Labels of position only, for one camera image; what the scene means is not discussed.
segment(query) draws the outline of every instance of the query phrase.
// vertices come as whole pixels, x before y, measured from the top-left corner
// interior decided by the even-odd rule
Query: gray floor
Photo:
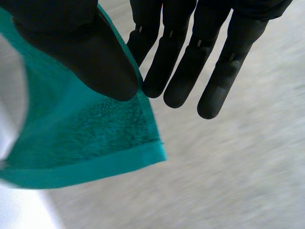
[[[133,29],[128,0],[100,3],[127,40]],[[185,105],[174,110],[162,98],[152,100],[169,160],[48,191],[66,228],[304,229],[304,15],[303,0],[294,0],[270,22],[219,116],[203,120],[196,106],[227,21]],[[143,76],[156,48],[141,67]]]

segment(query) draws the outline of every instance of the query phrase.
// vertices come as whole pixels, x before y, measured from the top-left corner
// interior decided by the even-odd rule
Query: glove finger
[[[267,23],[233,13],[223,50],[197,106],[202,118],[218,115],[247,54]]]
[[[229,5],[219,6],[205,0],[198,1],[190,43],[164,92],[164,101],[169,107],[182,106],[189,96],[230,9]]]
[[[185,41],[195,6],[196,0],[163,2],[164,32],[143,84],[143,91],[148,97],[156,98],[163,92]]]
[[[101,11],[76,31],[33,32],[17,20],[15,28],[32,46],[60,61],[92,90],[119,101],[132,99],[137,75]]]
[[[130,0],[130,5],[136,25],[129,35],[127,46],[140,66],[157,40],[162,0]]]

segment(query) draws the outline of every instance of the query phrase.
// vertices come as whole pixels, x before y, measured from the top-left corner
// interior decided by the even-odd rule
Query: towel
[[[139,80],[130,51],[106,12]],[[23,56],[29,110],[0,179],[19,188],[46,189],[119,175],[166,159],[152,108],[140,89],[118,102],[86,87],[61,63],[27,44],[0,8],[0,32]]]

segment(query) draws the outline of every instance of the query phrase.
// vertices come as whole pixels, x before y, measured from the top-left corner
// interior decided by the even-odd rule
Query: gloved hand
[[[160,96],[170,79],[195,10],[193,34],[165,92],[172,108],[182,106],[215,45],[220,27],[234,10],[228,36],[199,104],[198,114],[216,117],[253,43],[268,21],[280,17],[292,0],[130,0],[135,30],[127,43],[138,65],[155,43],[163,6],[164,32],[143,83],[150,98]]]
[[[136,73],[97,4],[98,0],[0,1],[29,44],[60,61],[94,91],[130,100],[138,90]]]

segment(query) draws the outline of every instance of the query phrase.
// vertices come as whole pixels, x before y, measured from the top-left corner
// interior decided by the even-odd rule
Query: black glove
[[[190,43],[164,92],[165,103],[178,108],[191,92],[233,8],[228,37],[197,106],[201,117],[212,119],[218,115],[253,43],[263,34],[268,21],[280,17],[292,0],[198,0],[197,5],[196,2],[130,0],[136,27],[127,45],[141,65],[157,39],[163,6],[163,36],[143,84],[148,97],[160,96],[172,74],[190,16],[196,8]]]
[[[71,69],[89,88],[120,101],[137,93],[134,68],[97,0],[1,0],[0,6],[29,44]]]

